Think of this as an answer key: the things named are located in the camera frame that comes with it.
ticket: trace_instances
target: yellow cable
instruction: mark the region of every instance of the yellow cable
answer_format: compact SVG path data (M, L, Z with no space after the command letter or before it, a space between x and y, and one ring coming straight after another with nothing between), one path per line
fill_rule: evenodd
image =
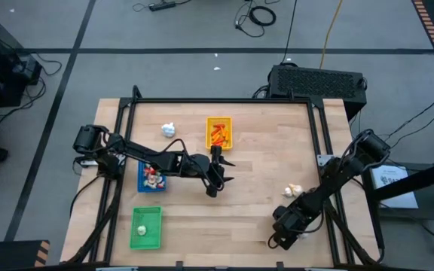
M329 34L331 34L332 26L335 24L336 17L338 16L339 10L341 9L341 4L343 4L343 0L339 0L338 7L336 8L336 12L334 17L332 18L331 25L328 29L328 34L325 36L324 47L322 48L322 56L321 56L321 64L319 64L319 69L322 68L322 63L324 62L324 55L326 54L326 46L328 46Z

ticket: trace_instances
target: wooden table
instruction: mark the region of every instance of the wooden table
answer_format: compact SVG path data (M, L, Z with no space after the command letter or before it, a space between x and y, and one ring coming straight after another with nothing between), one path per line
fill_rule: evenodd
M101 99L95 124L113 129L118 99ZM341 100L325 100L325 112L335 154L351 142L349 125ZM225 159L235 163L226 166L226 183L216 198L205 194L200 180L168 178L164 193L137 193L137 162L127 161L124 189L118 213L111 265L175 266L332 266L328 233L321 230L298 240L288 251L269 249L267 240L273 233L272 212L278 205L292 200L281 193L288 183L300 184L305 190L319 184L310 124L305 105L297 104L155 104L136 106L131 140L161 150L170 143L161 135L164 123L174 122L176 137L187 145L188 152L208 154L205 149L207 116L232 116L234 148L224 152ZM320 123L315 111L316 125ZM320 136L321 150L324 150ZM170 150L181 150L175 144ZM82 172L79 188L96 174L96 169ZM69 259L83 244L95 226L103 181L90 186L78 198L61 260ZM379 252L368 212L365 194L353 182L342 189L347 222L354 236L371 257ZM130 224L135 206L162 206L162 243L158 250L130 250ZM319 222L316 219L308 229ZM345 261L342 237L337 227L340 258ZM101 235L97 259L103 258L106 231Z

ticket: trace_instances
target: plastic container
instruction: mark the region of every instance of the plastic container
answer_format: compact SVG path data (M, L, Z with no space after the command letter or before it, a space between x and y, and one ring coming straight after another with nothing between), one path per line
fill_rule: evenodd
M139 226L145 226L147 232L140 236ZM132 229L130 231L131 249L159 249L162 234L162 207L133 208Z
M145 163L139 162L139 170L138 170L138 175L136 177L136 189L137 191L141 192L141 193L150 193L150 192L163 192L166 190L167 188L167 177L165 175L162 175L162 180L165 181L164 183L164 188L155 188L152 189L148 186L143 185L143 183L145 182Z
M208 117L205 128L205 148L210 149L212 146L212 132L215 130L214 125L225 124L225 129L229 131L229 140L227 147L222 147L222 150L232 149L232 117Z

